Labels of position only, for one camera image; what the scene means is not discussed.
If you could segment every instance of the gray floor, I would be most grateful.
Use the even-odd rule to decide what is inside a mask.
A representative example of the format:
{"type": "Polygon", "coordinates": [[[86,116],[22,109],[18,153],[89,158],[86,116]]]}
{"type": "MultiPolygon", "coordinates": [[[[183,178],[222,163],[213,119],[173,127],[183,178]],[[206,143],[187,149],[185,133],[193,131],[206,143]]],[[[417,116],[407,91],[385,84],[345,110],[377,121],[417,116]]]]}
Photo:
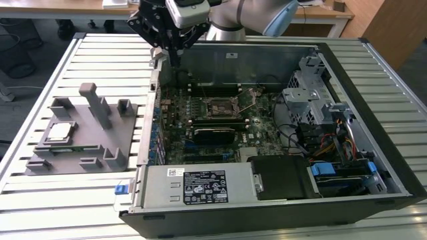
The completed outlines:
{"type": "MultiPolygon", "coordinates": [[[[58,25],[55,20],[34,20],[39,34],[44,41],[43,47],[31,50],[30,54],[36,63],[36,72],[26,78],[11,79],[0,72],[0,81],[7,87],[14,86],[38,86],[43,87],[50,80],[55,67],[62,59],[69,41],[58,38],[58,25]]],[[[105,21],[95,21],[99,29],[89,28],[89,21],[75,20],[74,24],[78,32],[105,33],[105,21]]],[[[115,21],[115,29],[118,33],[131,33],[125,21],[115,21]]],[[[403,67],[398,71],[401,77],[414,89],[419,98],[427,103],[427,43],[423,42],[406,61],[403,67]]],[[[15,135],[22,127],[26,117],[38,100],[42,90],[35,88],[14,88],[11,89],[16,96],[14,102],[4,103],[0,101],[0,140],[14,140],[15,135]]],[[[7,145],[0,144],[0,157],[7,151],[7,145]]]]}

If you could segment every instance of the blue latch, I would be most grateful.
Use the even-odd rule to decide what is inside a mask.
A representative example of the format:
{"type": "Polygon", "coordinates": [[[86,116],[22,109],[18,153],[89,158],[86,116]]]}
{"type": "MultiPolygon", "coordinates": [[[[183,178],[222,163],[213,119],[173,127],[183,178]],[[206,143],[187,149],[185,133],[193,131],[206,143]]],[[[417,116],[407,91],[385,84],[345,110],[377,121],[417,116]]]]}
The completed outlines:
{"type": "Polygon", "coordinates": [[[367,166],[369,166],[369,169],[371,170],[371,173],[375,173],[375,172],[377,172],[375,163],[370,161],[370,162],[367,163],[367,166]]]}
{"type": "Polygon", "coordinates": [[[323,162],[323,163],[317,163],[311,166],[311,172],[314,176],[318,175],[334,175],[335,174],[335,169],[333,166],[333,163],[323,162]]]}
{"type": "Polygon", "coordinates": [[[126,194],[130,194],[130,184],[115,186],[115,188],[114,188],[114,194],[115,194],[115,195],[126,195],[126,194]]]}

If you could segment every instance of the warning label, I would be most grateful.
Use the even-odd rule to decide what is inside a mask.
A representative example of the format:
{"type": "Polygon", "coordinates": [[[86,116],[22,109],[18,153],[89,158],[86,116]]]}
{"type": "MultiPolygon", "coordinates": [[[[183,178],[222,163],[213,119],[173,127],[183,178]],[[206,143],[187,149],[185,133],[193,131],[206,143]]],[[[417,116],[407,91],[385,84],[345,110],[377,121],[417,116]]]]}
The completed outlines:
{"type": "Polygon", "coordinates": [[[226,171],[185,172],[186,205],[229,203],[226,171]]]}

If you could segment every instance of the black plastic cover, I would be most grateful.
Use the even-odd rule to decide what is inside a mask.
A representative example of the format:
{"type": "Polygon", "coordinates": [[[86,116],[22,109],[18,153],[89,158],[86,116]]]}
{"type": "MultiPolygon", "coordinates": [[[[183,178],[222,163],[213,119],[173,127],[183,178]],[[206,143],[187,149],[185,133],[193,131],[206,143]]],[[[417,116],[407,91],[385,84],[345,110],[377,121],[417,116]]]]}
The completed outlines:
{"type": "Polygon", "coordinates": [[[263,191],[259,200],[313,199],[318,195],[302,156],[267,155],[251,156],[254,174],[261,175],[263,191]]]}

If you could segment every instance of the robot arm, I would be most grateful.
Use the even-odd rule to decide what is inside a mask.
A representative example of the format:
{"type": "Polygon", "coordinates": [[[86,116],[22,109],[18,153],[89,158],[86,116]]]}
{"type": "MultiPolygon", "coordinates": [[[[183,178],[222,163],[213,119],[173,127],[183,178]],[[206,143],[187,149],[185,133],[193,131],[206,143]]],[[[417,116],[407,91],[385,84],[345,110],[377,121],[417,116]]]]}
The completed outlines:
{"type": "Polygon", "coordinates": [[[181,54],[210,30],[237,31],[247,27],[266,36],[281,36],[298,10],[298,0],[142,0],[127,21],[153,47],[169,54],[173,67],[181,54]]]}

